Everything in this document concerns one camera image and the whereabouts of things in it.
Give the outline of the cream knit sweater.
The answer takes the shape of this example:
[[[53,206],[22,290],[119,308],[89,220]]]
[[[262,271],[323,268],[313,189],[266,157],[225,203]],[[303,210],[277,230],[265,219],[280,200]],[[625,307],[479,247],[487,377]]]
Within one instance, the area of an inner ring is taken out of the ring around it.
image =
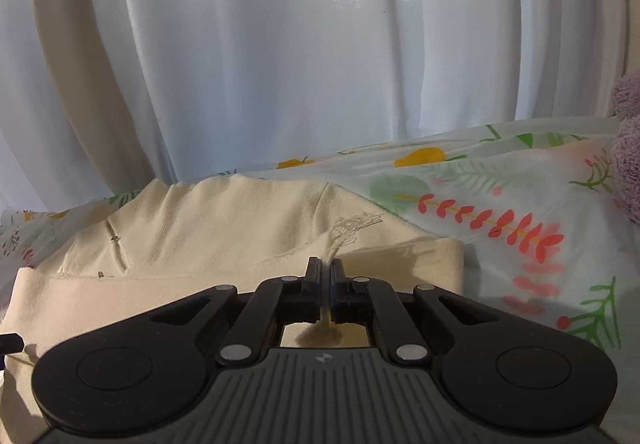
[[[152,182],[18,271],[1,326],[25,347],[6,360],[2,441],[29,443],[46,430],[30,378],[55,344],[221,283],[253,291],[268,278],[303,274],[311,257],[340,259],[348,274],[402,291],[463,285],[460,242],[337,185],[244,176]]]

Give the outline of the beige curtain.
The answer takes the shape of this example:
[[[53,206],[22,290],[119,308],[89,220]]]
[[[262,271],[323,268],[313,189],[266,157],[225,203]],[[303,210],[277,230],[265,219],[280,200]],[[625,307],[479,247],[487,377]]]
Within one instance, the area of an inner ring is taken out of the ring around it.
[[[68,122],[113,193],[154,178],[117,84],[92,0],[32,0],[44,58]]]

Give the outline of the purple plush toy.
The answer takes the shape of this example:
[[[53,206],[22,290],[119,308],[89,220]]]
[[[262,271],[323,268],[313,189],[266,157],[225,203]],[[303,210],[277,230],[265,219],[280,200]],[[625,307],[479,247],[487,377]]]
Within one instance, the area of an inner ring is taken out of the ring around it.
[[[620,78],[612,90],[612,106],[620,120],[613,143],[612,163],[617,196],[635,224],[640,219],[640,74],[636,69]]]

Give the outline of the white sheer curtain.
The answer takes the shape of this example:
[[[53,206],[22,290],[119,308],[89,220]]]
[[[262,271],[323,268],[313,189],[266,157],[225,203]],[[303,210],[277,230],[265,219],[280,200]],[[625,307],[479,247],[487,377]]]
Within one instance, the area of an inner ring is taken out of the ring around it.
[[[168,183],[490,122],[605,115],[639,0],[92,0]],[[32,0],[1,0],[1,202],[117,195],[68,122]]]

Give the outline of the floral plastic bed cover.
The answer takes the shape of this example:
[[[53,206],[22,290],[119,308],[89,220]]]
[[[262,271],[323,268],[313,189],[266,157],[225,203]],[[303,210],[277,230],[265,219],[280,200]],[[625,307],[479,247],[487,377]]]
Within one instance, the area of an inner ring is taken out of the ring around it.
[[[214,177],[337,185],[460,242],[458,293],[622,357],[639,339],[639,230],[614,183],[616,129],[612,120],[487,125]],[[88,226],[139,195],[103,204]]]

